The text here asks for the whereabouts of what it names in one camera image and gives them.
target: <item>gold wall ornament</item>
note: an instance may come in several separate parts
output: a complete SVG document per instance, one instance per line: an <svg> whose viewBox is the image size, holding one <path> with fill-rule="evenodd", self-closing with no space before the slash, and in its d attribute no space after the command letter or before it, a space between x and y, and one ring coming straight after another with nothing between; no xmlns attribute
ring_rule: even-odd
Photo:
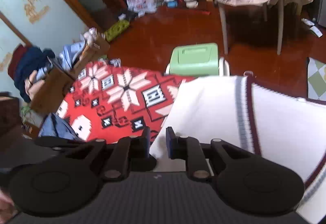
<svg viewBox="0 0 326 224"><path fill-rule="evenodd" d="M2 62L0 62L0 72L3 72L4 69L6 68L6 66L9 64L10 60L11 60L11 53L7 53L4 57L4 59L2 60Z"/></svg>
<svg viewBox="0 0 326 224"><path fill-rule="evenodd" d="M26 12L26 16L28 17L28 20L30 23L35 23L39 21L49 10L50 7L47 5L43 7L39 12L36 11L35 2L38 2L41 0L27 0L28 3L24 5L24 10Z"/></svg>

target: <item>white cloth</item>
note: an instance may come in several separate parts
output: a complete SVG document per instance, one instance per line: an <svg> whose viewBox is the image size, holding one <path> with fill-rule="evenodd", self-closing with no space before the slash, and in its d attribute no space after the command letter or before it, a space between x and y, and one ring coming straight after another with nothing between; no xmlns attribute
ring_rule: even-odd
<svg viewBox="0 0 326 224"><path fill-rule="evenodd" d="M167 157L165 130L170 126L177 135L191 136L201 143L220 138L254 152L247 82L246 77L209 76L182 84L170 114L150 148L150 154L158 162L155 171L185 170L184 161ZM326 106L255 84L251 91L262 156L294 170L306 182L325 155ZM324 165L307 188L297 210L313 224L326 214L325 178Z"/></svg>
<svg viewBox="0 0 326 224"><path fill-rule="evenodd" d="M168 159L165 140L167 127L172 127L175 133L197 138L201 143L221 138L241 147L235 100L237 78L242 82L247 79L210 76L179 87L170 114L150 148L150 154L157 159L156 171L185 170L184 161Z"/></svg>

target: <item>white chair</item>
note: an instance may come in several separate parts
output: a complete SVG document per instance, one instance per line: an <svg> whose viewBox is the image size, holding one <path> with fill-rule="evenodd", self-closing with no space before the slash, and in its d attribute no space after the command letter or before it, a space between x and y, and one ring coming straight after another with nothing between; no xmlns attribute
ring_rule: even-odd
<svg viewBox="0 0 326 224"><path fill-rule="evenodd" d="M281 54L282 49L282 39L283 39L283 23L284 23L284 0L278 0L278 55ZM224 44L224 54L228 54L228 32L225 16L224 4L218 3L221 24L222 24L222 33L223 33L223 44ZM267 5L263 5L264 20L267 21Z"/></svg>

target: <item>red wooden floor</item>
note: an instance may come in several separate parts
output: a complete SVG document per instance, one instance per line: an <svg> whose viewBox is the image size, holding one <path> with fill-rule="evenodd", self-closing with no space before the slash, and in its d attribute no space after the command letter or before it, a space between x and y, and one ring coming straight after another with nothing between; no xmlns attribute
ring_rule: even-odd
<svg viewBox="0 0 326 224"><path fill-rule="evenodd" d="M317 38L307 31L287 8L282 52L278 56L276 8L268 11L267 22L259 20L259 10L253 19L246 9L231 9L227 12L229 54L224 55L218 9L209 3L203 3L202 9L211 14L165 8L146 14L112 42L109 57L121 58L124 66L164 71L175 47L215 42L219 56L230 63L232 75L251 70L266 87L306 96L306 58L326 62L325 35Z"/></svg>

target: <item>light blue wall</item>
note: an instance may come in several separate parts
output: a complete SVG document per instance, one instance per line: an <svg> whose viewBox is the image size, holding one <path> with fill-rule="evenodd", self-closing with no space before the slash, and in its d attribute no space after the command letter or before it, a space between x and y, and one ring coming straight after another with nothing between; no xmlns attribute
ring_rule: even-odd
<svg viewBox="0 0 326 224"><path fill-rule="evenodd" d="M35 3L36 11L49 6L49 11L31 24L24 5L27 0L0 0L0 11L34 45L41 49L51 48L59 54L65 44L78 41L87 29L83 21L64 0L40 0Z"/></svg>

